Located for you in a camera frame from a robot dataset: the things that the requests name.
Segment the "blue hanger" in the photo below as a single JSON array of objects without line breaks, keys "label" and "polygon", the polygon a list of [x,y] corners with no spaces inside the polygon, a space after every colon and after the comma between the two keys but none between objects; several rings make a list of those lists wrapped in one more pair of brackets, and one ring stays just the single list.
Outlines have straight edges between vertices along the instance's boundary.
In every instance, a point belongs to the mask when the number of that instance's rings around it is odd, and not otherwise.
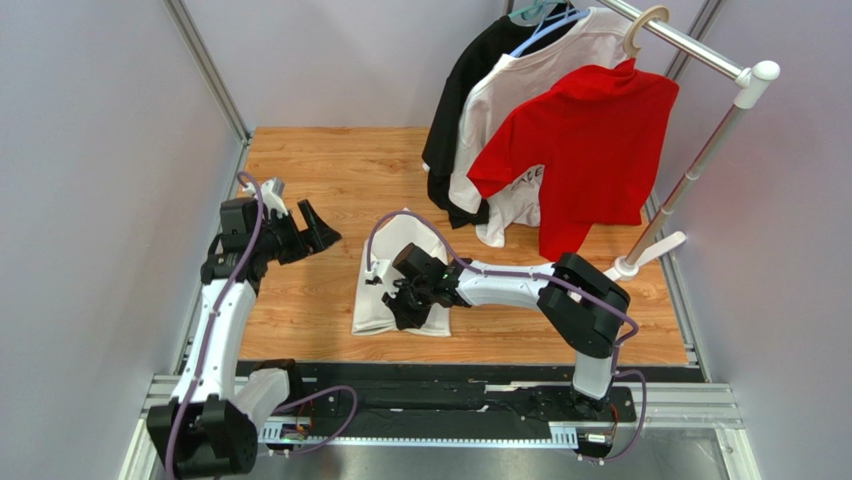
[{"label": "blue hanger", "polygon": [[533,46],[541,39],[561,29],[564,26],[586,18],[590,14],[591,9],[586,9],[582,11],[577,9],[569,9],[562,13],[560,16],[551,15],[550,17],[546,17],[541,22],[541,27],[537,27],[534,33],[527,40],[522,42],[510,53],[510,56],[514,58],[520,58],[529,47]]}]

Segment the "red t-shirt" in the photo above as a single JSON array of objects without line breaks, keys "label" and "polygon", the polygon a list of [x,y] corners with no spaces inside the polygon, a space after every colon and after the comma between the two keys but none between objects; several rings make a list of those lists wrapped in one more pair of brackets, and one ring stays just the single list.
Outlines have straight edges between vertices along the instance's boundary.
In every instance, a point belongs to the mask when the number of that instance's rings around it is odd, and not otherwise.
[{"label": "red t-shirt", "polygon": [[539,253],[555,261],[597,224],[641,224],[678,94],[632,60],[583,66],[513,110],[467,177],[490,198],[542,166]]}]

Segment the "white flower print t-shirt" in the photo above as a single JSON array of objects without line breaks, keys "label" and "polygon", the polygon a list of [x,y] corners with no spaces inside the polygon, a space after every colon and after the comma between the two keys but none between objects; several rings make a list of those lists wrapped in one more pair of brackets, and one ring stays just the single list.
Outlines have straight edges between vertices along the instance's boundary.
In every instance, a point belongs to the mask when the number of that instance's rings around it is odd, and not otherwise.
[{"label": "white flower print t-shirt", "polygon": [[544,170],[541,164],[524,167],[499,193],[483,198],[467,174],[488,141],[514,109],[547,92],[568,73],[587,65],[613,68],[627,59],[623,41],[628,20],[606,8],[588,9],[589,16],[541,39],[520,58],[501,55],[468,94],[458,125],[449,198],[468,213],[489,207],[488,221],[475,227],[477,238],[487,246],[504,247],[505,230],[513,223],[540,225],[538,193]]}]

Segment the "wooden hanger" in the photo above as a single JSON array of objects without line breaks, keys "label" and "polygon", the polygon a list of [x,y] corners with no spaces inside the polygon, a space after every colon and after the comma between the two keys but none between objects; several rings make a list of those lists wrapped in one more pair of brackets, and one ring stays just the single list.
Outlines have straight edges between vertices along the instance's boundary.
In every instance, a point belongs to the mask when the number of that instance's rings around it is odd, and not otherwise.
[{"label": "wooden hanger", "polygon": [[627,57],[635,59],[639,55],[641,47],[636,44],[636,37],[649,22],[661,20],[667,23],[669,19],[670,10],[665,5],[654,5],[644,10],[635,20],[632,21],[625,34],[623,49]]}]

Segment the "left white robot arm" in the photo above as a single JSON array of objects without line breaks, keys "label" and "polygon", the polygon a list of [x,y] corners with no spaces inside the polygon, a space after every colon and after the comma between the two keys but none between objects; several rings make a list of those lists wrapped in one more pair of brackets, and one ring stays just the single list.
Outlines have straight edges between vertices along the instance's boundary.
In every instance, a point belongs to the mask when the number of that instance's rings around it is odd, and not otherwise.
[{"label": "left white robot arm", "polygon": [[306,226],[272,196],[220,206],[221,230],[200,271],[196,337],[168,402],[151,408],[146,428],[170,479],[220,478],[252,471],[261,428],[300,390],[292,360],[263,361],[236,388],[242,338],[268,265],[297,262],[340,240],[311,203],[298,203]]}]

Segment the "white cloth napkin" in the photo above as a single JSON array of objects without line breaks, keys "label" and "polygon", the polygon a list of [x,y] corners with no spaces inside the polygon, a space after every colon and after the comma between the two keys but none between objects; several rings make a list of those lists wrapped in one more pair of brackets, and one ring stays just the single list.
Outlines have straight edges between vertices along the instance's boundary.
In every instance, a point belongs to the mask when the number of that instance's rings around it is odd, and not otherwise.
[{"label": "white cloth napkin", "polygon": [[392,267],[403,249],[415,245],[429,257],[447,264],[445,243],[420,215],[403,208],[374,225],[363,243],[355,294],[351,333],[369,336],[391,331],[446,338],[451,335],[450,310],[434,304],[426,308],[424,320],[407,320],[392,309],[401,298],[392,294],[393,282],[404,276]]}]

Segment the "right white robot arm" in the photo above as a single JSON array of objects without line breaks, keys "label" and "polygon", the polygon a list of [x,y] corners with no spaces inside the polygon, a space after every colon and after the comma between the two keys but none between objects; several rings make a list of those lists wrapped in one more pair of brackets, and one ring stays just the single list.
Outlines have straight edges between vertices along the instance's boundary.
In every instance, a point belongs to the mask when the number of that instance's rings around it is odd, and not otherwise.
[{"label": "right white robot arm", "polygon": [[580,255],[510,267],[461,257],[445,262],[410,243],[393,260],[369,262],[365,274],[366,284],[383,288],[382,301],[400,329],[422,327],[436,306],[541,313],[576,353],[574,392],[590,401],[608,397],[631,297]]}]

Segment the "teal hanger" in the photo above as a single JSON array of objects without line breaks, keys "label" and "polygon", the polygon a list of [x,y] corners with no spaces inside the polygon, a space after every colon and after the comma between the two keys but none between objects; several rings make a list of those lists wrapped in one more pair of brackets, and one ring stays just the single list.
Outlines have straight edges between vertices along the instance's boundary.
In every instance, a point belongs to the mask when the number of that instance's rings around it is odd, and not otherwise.
[{"label": "teal hanger", "polygon": [[532,27],[561,19],[573,4],[562,0],[510,1],[507,17],[518,26]]}]

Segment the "black t-shirt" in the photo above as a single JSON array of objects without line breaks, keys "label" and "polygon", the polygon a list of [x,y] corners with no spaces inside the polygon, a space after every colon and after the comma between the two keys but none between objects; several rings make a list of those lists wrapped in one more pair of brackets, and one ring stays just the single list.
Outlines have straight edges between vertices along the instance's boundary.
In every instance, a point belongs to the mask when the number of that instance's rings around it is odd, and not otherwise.
[{"label": "black t-shirt", "polygon": [[489,214],[486,205],[475,213],[468,213],[449,198],[458,125],[468,94],[490,73],[501,55],[511,53],[534,31],[534,26],[519,25],[507,15],[498,18],[465,47],[446,77],[421,159],[428,168],[428,198],[447,213],[454,229],[485,224]]}]

